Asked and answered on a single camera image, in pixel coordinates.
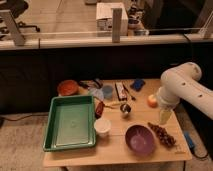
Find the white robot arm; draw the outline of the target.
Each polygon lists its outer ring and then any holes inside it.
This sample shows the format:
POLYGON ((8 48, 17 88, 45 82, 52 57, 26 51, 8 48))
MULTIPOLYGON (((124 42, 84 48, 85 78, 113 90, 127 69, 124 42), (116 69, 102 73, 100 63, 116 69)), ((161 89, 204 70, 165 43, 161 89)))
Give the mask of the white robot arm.
POLYGON ((164 71, 161 87, 155 94, 160 110, 173 110, 183 99, 213 120, 213 90, 199 83, 201 77, 202 70, 194 62, 164 71))

